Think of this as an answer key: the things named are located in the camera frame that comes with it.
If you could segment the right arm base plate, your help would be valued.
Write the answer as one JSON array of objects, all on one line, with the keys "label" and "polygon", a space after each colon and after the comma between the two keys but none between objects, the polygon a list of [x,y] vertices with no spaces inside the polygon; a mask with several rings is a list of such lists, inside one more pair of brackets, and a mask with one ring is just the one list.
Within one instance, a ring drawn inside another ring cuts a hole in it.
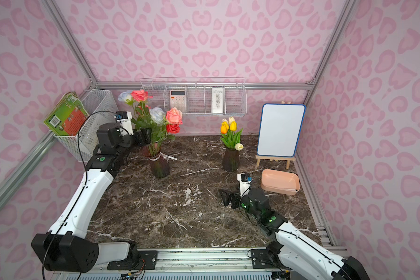
[{"label": "right arm base plate", "polygon": [[247,256],[252,261],[252,266],[254,269],[266,269],[266,268],[276,268],[280,270],[288,269],[284,266],[278,254],[273,252],[270,249],[251,249],[248,251]]}]

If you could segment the red rose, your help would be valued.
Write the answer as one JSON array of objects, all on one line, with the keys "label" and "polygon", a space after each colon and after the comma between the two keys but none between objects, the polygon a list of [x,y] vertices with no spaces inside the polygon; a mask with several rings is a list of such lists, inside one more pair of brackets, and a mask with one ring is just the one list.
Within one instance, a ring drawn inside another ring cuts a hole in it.
[{"label": "red rose", "polygon": [[178,124],[167,124],[166,131],[168,134],[177,134],[180,132],[180,126]]}]

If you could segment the pink rose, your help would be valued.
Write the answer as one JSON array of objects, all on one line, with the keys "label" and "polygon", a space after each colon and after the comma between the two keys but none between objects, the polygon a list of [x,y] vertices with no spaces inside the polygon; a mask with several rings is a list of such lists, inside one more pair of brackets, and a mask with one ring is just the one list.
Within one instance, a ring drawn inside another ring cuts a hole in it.
[{"label": "pink rose", "polygon": [[171,125],[181,125],[183,113],[176,107],[166,112],[166,121]]},{"label": "pink rose", "polygon": [[149,100],[152,96],[143,89],[138,91],[132,91],[131,97],[133,98],[132,107],[134,109],[135,118],[145,117],[149,114],[150,107],[149,107]]}]

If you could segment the small cream tulip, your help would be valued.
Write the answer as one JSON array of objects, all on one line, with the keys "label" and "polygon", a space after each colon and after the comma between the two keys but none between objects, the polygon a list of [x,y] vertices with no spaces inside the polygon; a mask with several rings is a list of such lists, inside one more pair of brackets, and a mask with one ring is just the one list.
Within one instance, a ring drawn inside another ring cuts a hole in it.
[{"label": "small cream tulip", "polygon": [[244,148],[244,146],[243,146],[243,144],[242,143],[237,143],[236,145],[235,145],[235,147],[234,147],[237,151],[241,151],[243,148]]}]

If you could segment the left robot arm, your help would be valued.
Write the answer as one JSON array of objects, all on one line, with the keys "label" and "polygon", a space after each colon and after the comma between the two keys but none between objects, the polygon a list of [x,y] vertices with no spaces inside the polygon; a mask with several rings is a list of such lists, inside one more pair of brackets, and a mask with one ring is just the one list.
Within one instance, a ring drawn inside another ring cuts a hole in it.
[{"label": "left robot arm", "polygon": [[134,241],[86,240],[99,201],[135,147],[129,121],[101,125],[96,134],[99,143],[85,164],[82,181],[66,209],[47,233],[38,233],[31,242],[43,272],[87,273],[101,264],[109,270],[138,270],[146,266]]}]

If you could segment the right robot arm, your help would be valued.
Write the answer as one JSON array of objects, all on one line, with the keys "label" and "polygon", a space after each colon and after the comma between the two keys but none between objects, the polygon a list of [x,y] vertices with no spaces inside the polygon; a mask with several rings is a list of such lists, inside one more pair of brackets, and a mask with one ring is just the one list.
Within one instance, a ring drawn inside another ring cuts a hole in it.
[{"label": "right robot arm", "polygon": [[247,189],[236,193],[219,190],[224,206],[243,211],[255,218],[255,224],[273,241],[268,245],[268,262],[287,267],[307,280],[368,280],[362,263],[349,256],[346,259],[308,238],[287,218],[270,206],[262,189]]}]

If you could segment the white rose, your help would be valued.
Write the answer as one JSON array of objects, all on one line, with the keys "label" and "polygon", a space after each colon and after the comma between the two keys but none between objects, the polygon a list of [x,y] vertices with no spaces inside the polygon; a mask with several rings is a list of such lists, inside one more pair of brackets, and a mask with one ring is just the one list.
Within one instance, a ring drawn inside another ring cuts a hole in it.
[{"label": "white rose", "polygon": [[125,91],[119,94],[118,101],[123,102],[127,105],[132,105],[134,102],[134,99],[132,97],[132,91]]},{"label": "white rose", "polygon": [[166,113],[160,107],[155,107],[150,110],[151,117],[151,148],[152,155],[156,155],[161,150],[161,144],[166,138]]}]

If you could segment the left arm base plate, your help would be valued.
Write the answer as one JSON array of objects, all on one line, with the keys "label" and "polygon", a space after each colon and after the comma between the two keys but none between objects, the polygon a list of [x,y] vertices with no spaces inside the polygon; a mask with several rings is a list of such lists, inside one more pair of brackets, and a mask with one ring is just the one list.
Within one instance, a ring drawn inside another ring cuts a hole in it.
[{"label": "left arm base plate", "polygon": [[109,262],[107,270],[109,271],[139,271],[154,270],[158,258],[158,251],[143,250],[136,253],[130,253],[129,256],[121,261]]}]

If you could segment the pink plastic tray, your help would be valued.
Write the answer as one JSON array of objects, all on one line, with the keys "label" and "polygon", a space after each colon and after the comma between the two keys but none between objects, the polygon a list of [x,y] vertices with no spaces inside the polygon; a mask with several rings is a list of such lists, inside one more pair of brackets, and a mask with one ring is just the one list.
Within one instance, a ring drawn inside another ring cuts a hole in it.
[{"label": "pink plastic tray", "polygon": [[301,189],[298,175],[285,171],[263,170],[261,188],[272,193],[294,196]]}]

